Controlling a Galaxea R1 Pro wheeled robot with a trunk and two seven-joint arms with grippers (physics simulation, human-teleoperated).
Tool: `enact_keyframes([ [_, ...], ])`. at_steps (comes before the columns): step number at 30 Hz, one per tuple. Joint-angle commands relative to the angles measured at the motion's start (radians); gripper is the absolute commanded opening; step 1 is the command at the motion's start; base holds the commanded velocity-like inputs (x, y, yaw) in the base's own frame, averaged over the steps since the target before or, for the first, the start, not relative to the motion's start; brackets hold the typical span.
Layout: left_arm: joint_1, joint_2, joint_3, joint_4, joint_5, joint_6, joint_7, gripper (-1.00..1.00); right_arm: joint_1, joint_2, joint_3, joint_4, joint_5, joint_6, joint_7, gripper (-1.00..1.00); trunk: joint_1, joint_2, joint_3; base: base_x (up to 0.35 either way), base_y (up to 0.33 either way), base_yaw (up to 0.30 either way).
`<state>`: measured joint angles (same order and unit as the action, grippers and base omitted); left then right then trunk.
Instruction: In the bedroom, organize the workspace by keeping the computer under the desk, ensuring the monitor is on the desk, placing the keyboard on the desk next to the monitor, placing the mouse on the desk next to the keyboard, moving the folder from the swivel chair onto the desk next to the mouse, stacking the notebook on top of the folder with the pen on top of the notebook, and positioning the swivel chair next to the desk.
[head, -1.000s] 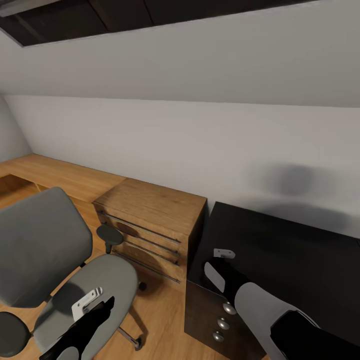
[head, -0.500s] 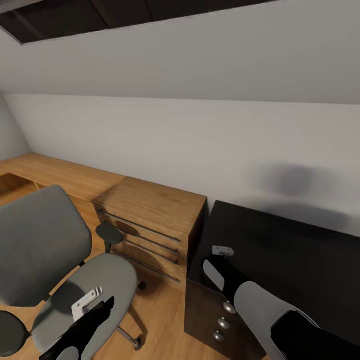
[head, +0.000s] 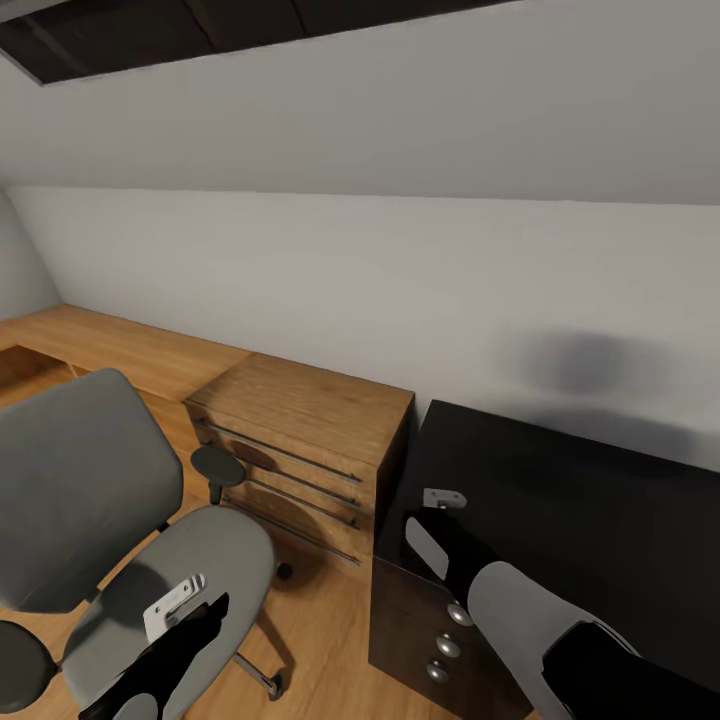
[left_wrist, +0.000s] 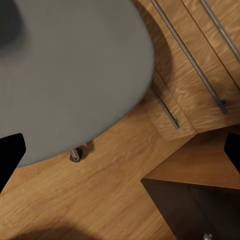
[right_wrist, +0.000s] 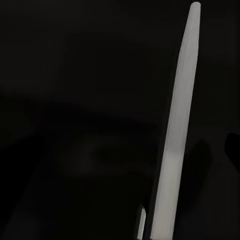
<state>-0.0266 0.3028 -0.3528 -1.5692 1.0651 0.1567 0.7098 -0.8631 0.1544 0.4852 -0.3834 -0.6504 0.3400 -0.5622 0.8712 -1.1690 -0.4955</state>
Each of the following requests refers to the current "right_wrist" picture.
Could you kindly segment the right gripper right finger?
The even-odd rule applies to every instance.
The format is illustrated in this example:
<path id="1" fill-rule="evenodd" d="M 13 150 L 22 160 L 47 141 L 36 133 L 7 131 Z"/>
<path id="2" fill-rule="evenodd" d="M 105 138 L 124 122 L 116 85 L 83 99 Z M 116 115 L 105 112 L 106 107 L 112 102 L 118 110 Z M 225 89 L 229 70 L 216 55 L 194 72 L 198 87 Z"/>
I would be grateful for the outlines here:
<path id="1" fill-rule="evenodd" d="M 224 151 L 240 173 L 240 135 L 229 133 L 224 146 Z"/>

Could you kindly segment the pen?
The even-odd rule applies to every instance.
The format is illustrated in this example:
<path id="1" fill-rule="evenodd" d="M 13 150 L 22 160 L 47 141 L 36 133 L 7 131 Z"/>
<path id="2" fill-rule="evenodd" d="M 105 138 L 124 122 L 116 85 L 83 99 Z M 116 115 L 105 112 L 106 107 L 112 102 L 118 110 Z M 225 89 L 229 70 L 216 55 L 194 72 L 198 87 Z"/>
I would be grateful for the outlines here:
<path id="1" fill-rule="evenodd" d="M 178 55 L 150 240 L 173 240 L 188 124 L 198 60 L 201 4 L 190 6 Z M 143 240 L 142 208 L 137 240 Z"/>

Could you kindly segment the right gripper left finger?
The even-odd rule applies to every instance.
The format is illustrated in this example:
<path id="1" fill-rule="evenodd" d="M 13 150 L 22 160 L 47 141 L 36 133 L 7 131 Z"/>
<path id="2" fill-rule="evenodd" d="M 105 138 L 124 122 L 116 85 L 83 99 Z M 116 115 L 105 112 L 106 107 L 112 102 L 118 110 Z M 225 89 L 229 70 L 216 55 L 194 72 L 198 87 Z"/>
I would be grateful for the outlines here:
<path id="1" fill-rule="evenodd" d="M 0 149 L 0 236 L 42 153 L 39 133 Z"/>

